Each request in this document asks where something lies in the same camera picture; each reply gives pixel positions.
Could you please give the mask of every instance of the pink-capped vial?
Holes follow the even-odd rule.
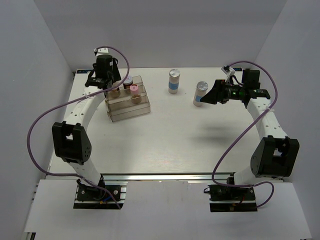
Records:
[[[132,84],[130,86],[130,95],[131,95],[131,101],[134,104],[138,104],[141,102],[140,91],[139,91],[139,87],[137,86],[137,84]]]

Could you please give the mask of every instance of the blue label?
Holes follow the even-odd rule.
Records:
[[[232,68],[236,72],[242,72],[242,68],[241,67],[232,67]]]
[[[176,89],[178,89],[178,87],[179,87],[179,83],[171,83],[171,82],[169,82],[169,88],[171,90],[176,90]]]
[[[90,73],[92,69],[79,69],[76,71],[77,74],[87,74]]]
[[[197,95],[197,96],[195,97],[195,101],[196,101],[196,102],[199,102],[199,103],[200,103],[200,99],[202,99],[202,96],[198,96],[198,95]]]

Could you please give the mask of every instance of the white enclosure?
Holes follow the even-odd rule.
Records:
[[[91,66],[92,49],[105,44],[121,48],[133,68],[254,61],[285,2],[35,0],[73,71]]]
[[[317,0],[2,1],[1,239],[20,239],[44,177],[27,152],[30,125],[69,98],[72,71],[90,68],[101,45],[120,49],[133,68],[249,60],[269,70],[279,91],[278,121],[300,142],[290,180],[313,239],[320,239],[319,9]],[[261,82],[271,89],[263,75]],[[46,116],[32,135],[43,168],[53,151],[51,126],[63,114]]]

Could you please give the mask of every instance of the test tube rack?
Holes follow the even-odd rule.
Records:
[[[151,106],[141,76],[132,77],[133,84],[139,87],[139,97],[132,98],[130,89],[122,86],[118,91],[109,91],[105,97],[108,116],[112,122],[150,113]]]

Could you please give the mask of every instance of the pink cap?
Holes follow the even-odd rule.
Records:
[[[130,93],[131,95],[139,94],[139,87],[137,86],[137,84],[132,84],[130,86]]]

